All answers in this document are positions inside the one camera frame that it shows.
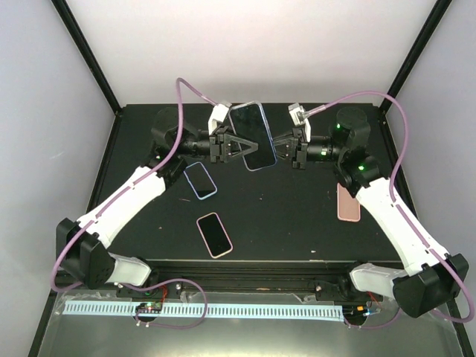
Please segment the right controller board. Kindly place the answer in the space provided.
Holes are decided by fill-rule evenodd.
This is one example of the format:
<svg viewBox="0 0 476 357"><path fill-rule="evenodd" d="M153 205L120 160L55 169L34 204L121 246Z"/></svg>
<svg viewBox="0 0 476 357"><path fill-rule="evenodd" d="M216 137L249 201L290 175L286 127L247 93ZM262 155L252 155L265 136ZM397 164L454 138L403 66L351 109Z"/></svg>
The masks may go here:
<svg viewBox="0 0 476 357"><path fill-rule="evenodd" d="M380 312L379 308L364 305L342 306L345 318L366 318Z"/></svg>

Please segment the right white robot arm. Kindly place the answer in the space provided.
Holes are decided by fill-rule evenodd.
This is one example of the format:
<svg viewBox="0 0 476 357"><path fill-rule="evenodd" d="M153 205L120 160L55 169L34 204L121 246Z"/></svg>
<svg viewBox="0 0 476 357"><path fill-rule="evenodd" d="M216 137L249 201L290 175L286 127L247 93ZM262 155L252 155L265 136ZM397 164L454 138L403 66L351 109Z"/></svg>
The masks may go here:
<svg viewBox="0 0 476 357"><path fill-rule="evenodd" d="M411 212L379 162L367 151L370 125L360 109L338 112L328 136L313 136L310 114L298 103L289 106L292 131L274 140L280 154L295 169L306 163L331 162L338 187L345 190L375 219L402 261L401 269L362 263L338 281L343 298L354 300L374 292L396 301L408 316L418 318L458 294L464 288L469 262L462 254L450 254L427 232Z"/></svg>

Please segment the black frame post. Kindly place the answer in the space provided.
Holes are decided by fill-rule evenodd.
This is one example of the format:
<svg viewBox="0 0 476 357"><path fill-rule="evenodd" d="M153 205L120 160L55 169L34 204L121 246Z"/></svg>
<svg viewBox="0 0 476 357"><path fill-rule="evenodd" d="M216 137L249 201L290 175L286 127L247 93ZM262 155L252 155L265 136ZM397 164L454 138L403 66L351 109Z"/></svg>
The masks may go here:
<svg viewBox="0 0 476 357"><path fill-rule="evenodd" d="M387 94L396 98L402 90L406 80L409 78L414 66L418 62L425 47L429 43L435 30L438 28L447 10L450 8L452 0L437 0L434 3L430 13L423 23L416 39L414 40L409 52L407 53L402 65L400 66Z"/></svg>
<svg viewBox="0 0 476 357"><path fill-rule="evenodd" d="M103 73L88 40L86 39L79 23L77 22L68 2L66 0L51 0L56 12L65 25L71 39L79 50L85 64L91 72L96 84L99 86L106 102L109 104L112 112L116 115L121 112L121 105L116 98L106 75Z"/></svg>

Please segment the right black frame post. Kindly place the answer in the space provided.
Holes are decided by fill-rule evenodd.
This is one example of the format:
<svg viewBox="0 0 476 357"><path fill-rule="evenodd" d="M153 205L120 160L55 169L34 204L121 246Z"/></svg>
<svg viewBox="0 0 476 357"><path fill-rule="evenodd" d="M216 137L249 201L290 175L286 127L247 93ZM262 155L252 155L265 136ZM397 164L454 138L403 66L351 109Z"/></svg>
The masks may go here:
<svg viewBox="0 0 476 357"><path fill-rule="evenodd" d="M409 52L407 53L402 65L400 66L387 94L396 98L402 90L406 80L409 78L414 66L418 62L425 47L429 43L435 30L438 28L447 10L450 8L452 0L437 0L434 3L430 13L423 23L416 39L414 40Z"/></svg>

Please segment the left controller board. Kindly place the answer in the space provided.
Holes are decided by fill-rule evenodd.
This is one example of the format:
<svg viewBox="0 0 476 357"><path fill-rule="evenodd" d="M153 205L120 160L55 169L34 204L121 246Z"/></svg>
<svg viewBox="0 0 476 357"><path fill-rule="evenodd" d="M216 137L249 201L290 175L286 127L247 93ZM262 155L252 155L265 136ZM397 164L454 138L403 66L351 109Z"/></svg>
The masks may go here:
<svg viewBox="0 0 476 357"><path fill-rule="evenodd" d="M139 303L135 308L135 313L140 314L159 314L162 310L163 303L161 302L143 302Z"/></svg>

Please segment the pink phone case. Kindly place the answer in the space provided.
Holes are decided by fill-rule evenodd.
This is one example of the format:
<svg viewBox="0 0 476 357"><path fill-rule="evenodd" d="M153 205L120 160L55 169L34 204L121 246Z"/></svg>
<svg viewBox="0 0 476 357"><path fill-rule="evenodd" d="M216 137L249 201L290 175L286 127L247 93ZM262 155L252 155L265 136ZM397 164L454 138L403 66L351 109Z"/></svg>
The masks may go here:
<svg viewBox="0 0 476 357"><path fill-rule="evenodd" d="M337 184L336 192L338 219L343 222L359 222L361 219L361 208L358 201L340 184Z"/></svg>

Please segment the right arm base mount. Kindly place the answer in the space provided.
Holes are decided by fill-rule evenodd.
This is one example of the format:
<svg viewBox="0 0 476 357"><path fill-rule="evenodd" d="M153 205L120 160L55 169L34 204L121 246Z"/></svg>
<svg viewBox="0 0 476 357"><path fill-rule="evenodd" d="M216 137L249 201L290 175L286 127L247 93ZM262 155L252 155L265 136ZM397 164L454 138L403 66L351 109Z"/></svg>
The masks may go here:
<svg viewBox="0 0 476 357"><path fill-rule="evenodd" d="M319 275L312 281L313 292L318 300L366 303L376 300L381 303L384 298L376 293L361 292L344 274Z"/></svg>

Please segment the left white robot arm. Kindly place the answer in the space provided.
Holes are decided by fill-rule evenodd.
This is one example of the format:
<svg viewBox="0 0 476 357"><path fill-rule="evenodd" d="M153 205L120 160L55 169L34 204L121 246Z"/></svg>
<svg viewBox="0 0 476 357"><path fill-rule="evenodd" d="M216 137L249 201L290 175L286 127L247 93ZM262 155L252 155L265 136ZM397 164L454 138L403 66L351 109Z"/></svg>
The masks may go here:
<svg viewBox="0 0 476 357"><path fill-rule="evenodd" d="M123 284L144 297L158 291L160 280L146 260L112 254L109 247L130 220L178 181L187 167L186 156L225 163L262 148L257 140L224 124L229 111L223 103L214 106L206 130L186 124L183 108L166 107L158 112L145 162L96 208L58 224L57 259L50 277L53 290L60 290L55 279L63 269L75 278L73 287Z"/></svg>

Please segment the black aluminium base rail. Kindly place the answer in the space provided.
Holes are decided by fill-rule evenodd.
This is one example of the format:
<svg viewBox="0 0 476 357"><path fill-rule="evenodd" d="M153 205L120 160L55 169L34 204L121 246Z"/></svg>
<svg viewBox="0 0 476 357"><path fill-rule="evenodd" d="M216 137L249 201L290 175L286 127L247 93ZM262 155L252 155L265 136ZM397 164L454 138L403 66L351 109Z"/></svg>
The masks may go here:
<svg viewBox="0 0 476 357"><path fill-rule="evenodd" d="M156 260L148 262L151 272L139 289L182 282L181 290L194 291L192 283L206 292L294 293L314 295L312 281L319 275L344 274L362 261L233 261Z"/></svg>

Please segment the phone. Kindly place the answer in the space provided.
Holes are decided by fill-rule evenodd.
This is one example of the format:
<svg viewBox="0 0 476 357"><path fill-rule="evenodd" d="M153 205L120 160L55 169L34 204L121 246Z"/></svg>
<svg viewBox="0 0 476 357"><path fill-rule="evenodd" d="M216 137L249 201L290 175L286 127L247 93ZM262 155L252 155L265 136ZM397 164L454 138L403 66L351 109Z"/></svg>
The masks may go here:
<svg viewBox="0 0 476 357"><path fill-rule="evenodd" d="M228 117L235 135L257 144L257 150L243 158L246 168L257 171L274 166L276 150L263 105L254 101L232 106Z"/></svg>
<svg viewBox="0 0 476 357"><path fill-rule="evenodd" d="M196 220L197 228L213 259L223 257L233 251L233 244L222 220L215 212L208 213Z"/></svg>
<svg viewBox="0 0 476 357"><path fill-rule="evenodd" d="M217 193L217 186L202 162L190 164L184 174L198 200L208 199Z"/></svg>

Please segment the controller board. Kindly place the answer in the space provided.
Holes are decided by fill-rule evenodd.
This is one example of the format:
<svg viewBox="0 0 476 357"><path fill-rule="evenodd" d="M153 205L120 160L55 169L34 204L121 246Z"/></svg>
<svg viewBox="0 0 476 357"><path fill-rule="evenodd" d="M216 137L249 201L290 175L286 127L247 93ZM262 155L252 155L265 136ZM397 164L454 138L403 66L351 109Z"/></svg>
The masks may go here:
<svg viewBox="0 0 476 357"><path fill-rule="evenodd" d="M140 314L159 314L162 310L163 303L161 302L143 302L139 303L135 308L135 313Z"/></svg>
<svg viewBox="0 0 476 357"><path fill-rule="evenodd" d="M345 318L366 318L380 312L379 308L364 305L342 306Z"/></svg>

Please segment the phone in blue case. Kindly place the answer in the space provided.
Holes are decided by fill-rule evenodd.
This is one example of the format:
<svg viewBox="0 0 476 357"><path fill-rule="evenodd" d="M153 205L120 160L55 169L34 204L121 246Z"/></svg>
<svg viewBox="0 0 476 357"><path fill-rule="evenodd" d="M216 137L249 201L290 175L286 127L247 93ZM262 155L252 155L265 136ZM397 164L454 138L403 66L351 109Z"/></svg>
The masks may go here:
<svg viewBox="0 0 476 357"><path fill-rule="evenodd" d="M198 200L208 199L217 193L217 186L202 162L190 164L184 174Z"/></svg>

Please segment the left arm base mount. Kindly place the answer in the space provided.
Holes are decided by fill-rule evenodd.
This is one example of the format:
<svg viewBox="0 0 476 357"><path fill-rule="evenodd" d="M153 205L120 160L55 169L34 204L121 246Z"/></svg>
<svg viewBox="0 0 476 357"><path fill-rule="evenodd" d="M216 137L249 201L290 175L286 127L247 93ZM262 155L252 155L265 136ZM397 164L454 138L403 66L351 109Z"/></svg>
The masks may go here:
<svg viewBox="0 0 476 357"><path fill-rule="evenodd" d="M159 286L155 289L147 287L146 291L138 291L136 289L131 289L123 286L118 288L116 291L116 296L118 298L131 298L131 299L152 299L160 300L168 297L172 297L176 292L180 292L183 286L182 282L172 282L167 285Z"/></svg>

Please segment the left black frame post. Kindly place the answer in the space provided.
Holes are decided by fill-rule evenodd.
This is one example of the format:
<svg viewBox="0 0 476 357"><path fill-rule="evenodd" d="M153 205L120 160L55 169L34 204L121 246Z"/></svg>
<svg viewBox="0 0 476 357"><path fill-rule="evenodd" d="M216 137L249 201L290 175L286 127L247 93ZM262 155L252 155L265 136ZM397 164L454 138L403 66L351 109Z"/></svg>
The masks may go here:
<svg viewBox="0 0 476 357"><path fill-rule="evenodd" d="M121 112L121 105L116 98L106 75L103 73L88 40L86 39L79 23L77 22L68 2L66 0L51 0L56 12L65 25L71 39L79 50L85 64L91 72L96 84L99 86L106 102L109 104L112 112L116 115Z"/></svg>

